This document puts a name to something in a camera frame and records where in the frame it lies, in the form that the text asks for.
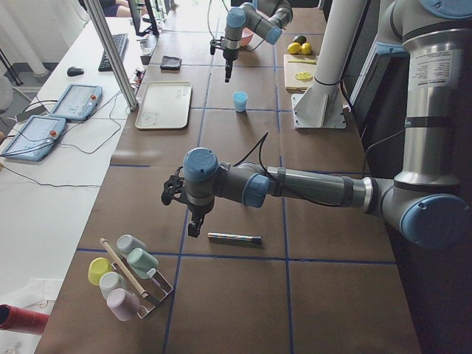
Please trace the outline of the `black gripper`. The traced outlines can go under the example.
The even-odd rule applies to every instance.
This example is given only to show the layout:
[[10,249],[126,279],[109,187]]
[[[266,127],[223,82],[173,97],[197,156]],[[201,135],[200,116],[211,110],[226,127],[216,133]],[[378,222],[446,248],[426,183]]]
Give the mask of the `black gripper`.
[[210,213],[213,207],[213,202],[204,205],[188,204],[188,209],[192,214],[191,221],[187,227],[187,234],[190,237],[198,237],[200,235],[204,216]]
[[225,82],[229,83],[232,77],[233,61],[238,59],[238,49],[225,49],[223,51],[225,62]]

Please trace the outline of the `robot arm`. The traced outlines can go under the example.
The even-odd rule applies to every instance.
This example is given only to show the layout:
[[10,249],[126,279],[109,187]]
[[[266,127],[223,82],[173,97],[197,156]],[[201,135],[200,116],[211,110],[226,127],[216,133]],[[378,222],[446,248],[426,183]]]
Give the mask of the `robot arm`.
[[[333,1],[314,83],[293,97],[295,128],[336,128],[338,118],[330,109],[339,98],[335,91],[366,5],[367,1]],[[288,1],[232,7],[223,39],[211,42],[212,48],[223,50],[225,82],[231,78],[244,27],[275,44],[292,19]],[[454,98],[471,41],[471,1],[381,1],[377,39],[378,54],[409,56],[401,172],[393,179],[352,179],[264,167],[261,158],[260,164],[243,158],[231,165],[219,162],[210,149],[197,147],[185,155],[183,177],[178,177],[177,200],[192,215],[189,236],[200,235],[215,196],[258,208],[270,194],[326,207],[357,207],[427,248],[448,246],[464,237],[471,226],[471,208],[455,194],[459,180],[451,172],[450,159],[457,114]]]
[[226,15],[225,34],[221,40],[225,59],[225,83],[232,76],[233,62],[237,60],[240,41],[245,28],[275,45],[282,34],[282,29],[293,18],[288,1],[253,1],[244,2],[238,7],[231,7]]

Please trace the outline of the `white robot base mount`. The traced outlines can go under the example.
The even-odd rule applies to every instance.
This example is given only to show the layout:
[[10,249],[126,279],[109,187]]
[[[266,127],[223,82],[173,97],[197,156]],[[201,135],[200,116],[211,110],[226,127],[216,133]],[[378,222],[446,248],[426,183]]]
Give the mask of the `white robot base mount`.
[[366,6],[366,0],[332,2],[313,83],[291,96],[296,129],[346,128],[340,82]]

